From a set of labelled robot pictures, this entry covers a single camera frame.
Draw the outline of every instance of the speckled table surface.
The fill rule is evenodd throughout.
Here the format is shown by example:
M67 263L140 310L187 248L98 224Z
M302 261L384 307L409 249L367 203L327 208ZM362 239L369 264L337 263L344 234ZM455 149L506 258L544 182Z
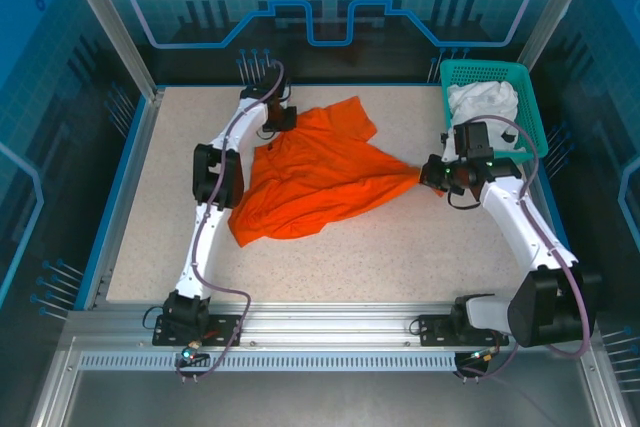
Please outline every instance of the speckled table surface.
M224 128L238 94L237 87L166 89L109 302L162 302L174 289L193 232L193 149ZM439 87L294 87L291 104L305 111L354 95L378 128L373 145L416 166L442 151ZM243 158L247 185L252 155L246 162ZM263 238L241 249L227 228L214 278L261 302L431 302L467 293L511 292L521 273L487 212L454 210L444 198L416 185L375 210L303 239ZM214 299L238 300L225 294Z

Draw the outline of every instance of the metal floor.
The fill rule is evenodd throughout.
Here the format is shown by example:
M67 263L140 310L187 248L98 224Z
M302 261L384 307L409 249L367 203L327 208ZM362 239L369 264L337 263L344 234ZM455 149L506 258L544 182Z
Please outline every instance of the metal floor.
M578 362L522 352L500 379L510 385L452 373L217 373L182 385L169 373L83 372L65 426L596 425Z

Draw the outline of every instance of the teal basket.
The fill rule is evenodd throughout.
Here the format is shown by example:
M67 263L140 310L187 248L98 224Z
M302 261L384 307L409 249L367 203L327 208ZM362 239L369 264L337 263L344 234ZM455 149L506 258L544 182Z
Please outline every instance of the teal basket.
M516 123L522 127L531 137L540 158L547 155L549 145L542 127L540 110L533 94L533 86L529 71L522 64L513 62L499 62L492 60L445 60L440 65L442 79L442 92L444 94L444 118L447 129L451 127L451 109L449 108L449 96L447 87L450 85L467 85L473 82L509 82L518 93L518 115ZM533 152L527 141L520 135L516 148L524 147L526 152L496 151L496 157L509 157L517 164L521 164L533 158Z

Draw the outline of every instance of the white cloth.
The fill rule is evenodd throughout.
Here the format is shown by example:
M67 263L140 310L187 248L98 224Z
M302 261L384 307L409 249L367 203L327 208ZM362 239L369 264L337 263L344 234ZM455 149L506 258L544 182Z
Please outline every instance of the white cloth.
M499 115L509 120L515 120L518 115L518 93L513 90L509 82L475 82L460 87L451 85L447 89L449 108L451 109L451 128L442 154L443 162L458 160L453 139L453 126L482 114ZM489 145L494 150L516 151L518 131L498 120L482 120L487 124ZM502 138L503 133L514 136L513 142Z

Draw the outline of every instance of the orange t-shirt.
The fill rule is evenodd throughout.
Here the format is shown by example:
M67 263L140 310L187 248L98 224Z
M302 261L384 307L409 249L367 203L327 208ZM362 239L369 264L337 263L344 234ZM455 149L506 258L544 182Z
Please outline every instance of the orange t-shirt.
M416 185L420 169L369 145L375 133L352 97L300 114L295 129L256 148L251 187L229 218L238 244L316 234Z

